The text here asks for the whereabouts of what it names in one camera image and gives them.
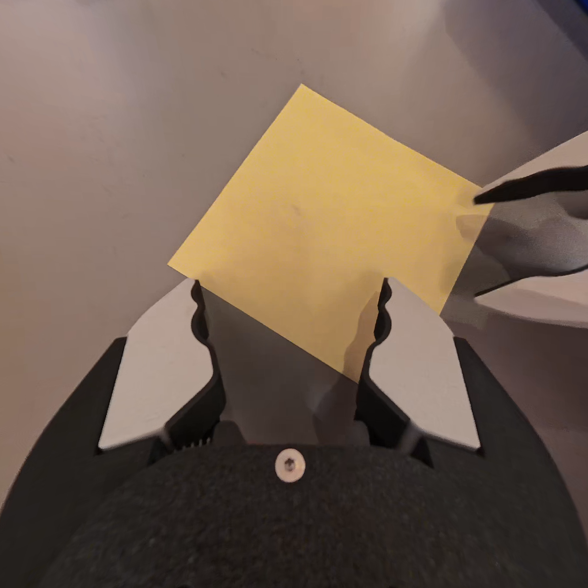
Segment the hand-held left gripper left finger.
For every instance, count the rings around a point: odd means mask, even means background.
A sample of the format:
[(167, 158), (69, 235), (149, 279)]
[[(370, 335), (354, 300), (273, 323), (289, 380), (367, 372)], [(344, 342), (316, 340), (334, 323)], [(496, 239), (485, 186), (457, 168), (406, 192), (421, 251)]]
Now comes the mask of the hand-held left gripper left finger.
[(169, 450), (203, 444), (225, 406), (202, 288), (185, 279), (129, 330), (98, 448), (148, 438)]

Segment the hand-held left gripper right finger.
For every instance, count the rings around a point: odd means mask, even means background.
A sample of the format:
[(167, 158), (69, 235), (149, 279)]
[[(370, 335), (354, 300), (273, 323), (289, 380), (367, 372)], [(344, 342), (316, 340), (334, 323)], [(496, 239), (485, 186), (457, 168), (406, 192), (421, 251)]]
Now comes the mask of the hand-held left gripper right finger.
[(425, 440), (469, 452), (481, 448), (452, 331), (393, 277), (382, 282), (356, 418), (371, 442), (402, 453), (413, 453)]

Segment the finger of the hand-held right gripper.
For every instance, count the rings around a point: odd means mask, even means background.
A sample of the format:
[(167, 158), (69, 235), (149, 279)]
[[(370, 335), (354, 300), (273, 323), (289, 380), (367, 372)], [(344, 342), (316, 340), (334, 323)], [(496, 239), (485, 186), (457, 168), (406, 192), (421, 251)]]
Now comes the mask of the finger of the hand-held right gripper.
[(474, 300), (512, 318), (586, 329), (587, 266), (503, 283), (476, 293)]
[(587, 190), (587, 131), (489, 183), (474, 205), (518, 202), (544, 194)]

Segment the yellow and grey origami paper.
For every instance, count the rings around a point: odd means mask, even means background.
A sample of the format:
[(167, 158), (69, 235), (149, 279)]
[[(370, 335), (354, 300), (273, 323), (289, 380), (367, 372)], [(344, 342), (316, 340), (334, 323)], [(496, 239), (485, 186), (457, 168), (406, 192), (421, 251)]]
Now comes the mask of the yellow and grey origami paper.
[(478, 190), (300, 85), (168, 264), (358, 382), (384, 278), (440, 314)]

